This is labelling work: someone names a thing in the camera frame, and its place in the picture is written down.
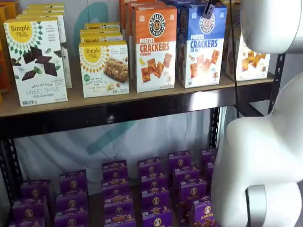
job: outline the box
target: box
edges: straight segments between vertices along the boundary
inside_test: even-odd
[[[168,154],[169,157],[169,173],[173,173],[175,168],[183,166],[191,166],[191,155],[188,150],[172,152]]]
[[[100,29],[100,28],[113,28],[116,27],[120,31],[120,24],[118,22],[108,22],[108,23],[86,23],[84,25],[85,29]]]
[[[81,29],[80,35],[93,35],[93,34],[104,34],[104,33],[118,33],[117,27],[112,28],[100,28],[100,29]]]
[[[133,211],[104,215],[104,227],[136,227]]]
[[[162,1],[148,1],[148,2],[129,2],[125,6],[126,19],[126,42],[128,44],[129,56],[129,75],[130,79],[134,79],[134,40],[133,40],[133,25],[132,25],[132,9],[135,6],[156,6],[165,5]]]
[[[241,5],[239,3],[233,5],[232,14],[237,81],[267,78],[270,54],[253,52],[246,46],[241,31]],[[228,44],[226,74],[234,80],[232,33],[230,33]]]
[[[86,209],[68,209],[57,212],[55,217],[56,227],[88,225],[89,214]]]
[[[138,161],[138,166],[139,176],[163,172],[162,162],[159,156]]]
[[[128,94],[125,41],[80,44],[84,98]]]
[[[134,7],[132,24],[137,92],[174,88],[177,9]]]
[[[170,207],[154,207],[142,210],[143,227],[172,227],[172,211]]]
[[[29,218],[44,218],[46,226],[51,226],[45,196],[34,199],[17,200],[12,209],[15,221]]]
[[[218,227],[212,210],[212,202],[209,197],[193,202],[190,210],[190,226]]]
[[[88,207],[88,200],[87,200],[86,191],[83,190],[69,191],[57,195],[56,198],[57,212],[68,210],[70,208],[85,209],[87,207]]]
[[[133,197],[130,192],[104,197],[104,214],[121,213],[133,209]]]
[[[129,184],[127,178],[103,180],[102,191],[104,196],[119,195],[129,192]]]
[[[60,174],[59,184],[61,193],[74,190],[87,191],[87,179],[85,169],[66,174]]]
[[[31,218],[12,222],[9,224],[9,227],[45,227],[45,222],[43,218]]]
[[[170,206],[169,191],[166,187],[142,190],[142,208]]]
[[[179,78],[185,88],[219,84],[227,7],[218,3],[210,19],[206,3],[180,8]]]
[[[64,64],[64,75],[65,83],[67,88],[72,88],[71,84],[71,67],[69,60],[69,52],[67,49],[66,33],[65,33],[65,23],[64,23],[64,12],[53,12],[53,13],[42,13],[40,11],[29,11],[25,14],[19,14],[17,18],[29,18],[29,17],[57,17],[58,18],[58,28],[59,36],[62,47],[62,60]]]
[[[164,173],[153,173],[141,176],[141,189],[147,190],[151,188],[167,188],[167,177]]]

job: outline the almond flour bar box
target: almond flour bar box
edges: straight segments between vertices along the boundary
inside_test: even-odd
[[[177,9],[134,7],[132,24],[137,92],[174,88]]]
[[[227,7],[218,3],[211,18],[205,19],[205,4],[180,8],[178,75],[185,88],[220,81]]]
[[[80,44],[84,98],[128,94],[125,41]]]
[[[67,101],[56,17],[4,23],[21,106]]]

